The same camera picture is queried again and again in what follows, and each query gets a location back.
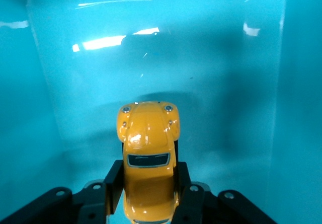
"metal bolt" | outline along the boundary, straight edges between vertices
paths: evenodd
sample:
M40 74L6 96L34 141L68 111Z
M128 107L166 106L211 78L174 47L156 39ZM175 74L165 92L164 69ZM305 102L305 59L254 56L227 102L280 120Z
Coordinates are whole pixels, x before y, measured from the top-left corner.
M65 191L63 191L63 190L58 191L58 192L56 193L56 195L57 195L57 196L61 196L61 195L63 195L63 194L65 194Z
M191 191L198 191L199 188L196 185L192 185L192 186L190 186L190 190Z
M101 185L100 184L96 184L96 185L94 185L93 186L93 189L94 190L98 190L98 189L100 189L101 188Z
M224 195L227 199L234 199L234 195L230 192L226 192Z
M170 105L167 105L167 106L165 106L165 110L166 110L167 112L171 112L171 111L173 110L173 107L172 107L172 106L170 106Z
M131 110L131 108L130 108L130 107L124 107L124 108L123 108L123 112L124 112L124 113L128 113L130 110Z

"blue surface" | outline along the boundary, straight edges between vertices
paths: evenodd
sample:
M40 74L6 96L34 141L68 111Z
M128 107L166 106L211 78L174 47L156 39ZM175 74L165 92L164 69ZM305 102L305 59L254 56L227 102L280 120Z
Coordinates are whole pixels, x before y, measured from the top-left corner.
M119 107L160 100L179 108L194 181L318 223L317 1L0 0L0 219L104 178Z

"yellow toy car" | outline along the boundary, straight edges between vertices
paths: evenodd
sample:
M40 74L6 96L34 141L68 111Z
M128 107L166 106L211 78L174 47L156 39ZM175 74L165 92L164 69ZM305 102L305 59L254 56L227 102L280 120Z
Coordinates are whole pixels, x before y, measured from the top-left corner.
M170 221L178 205L177 107L168 102L125 105L118 113L117 130L123 143L125 215L138 224Z

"blue container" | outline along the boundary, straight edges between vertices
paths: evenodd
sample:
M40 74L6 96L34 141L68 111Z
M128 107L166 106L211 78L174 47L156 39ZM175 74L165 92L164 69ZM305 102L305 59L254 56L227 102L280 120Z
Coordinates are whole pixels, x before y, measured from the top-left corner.
M119 107L179 108L180 160L278 223L322 219L320 0L0 0L0 219L122 158ZM111 223L124 223L122 203Z

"car windshield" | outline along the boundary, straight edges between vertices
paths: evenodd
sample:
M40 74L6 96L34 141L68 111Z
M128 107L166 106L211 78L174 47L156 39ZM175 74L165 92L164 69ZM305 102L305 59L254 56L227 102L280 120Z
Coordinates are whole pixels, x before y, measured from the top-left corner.
M158 155L128 155L127 163L130 167L154 168L168 165L170 154Z

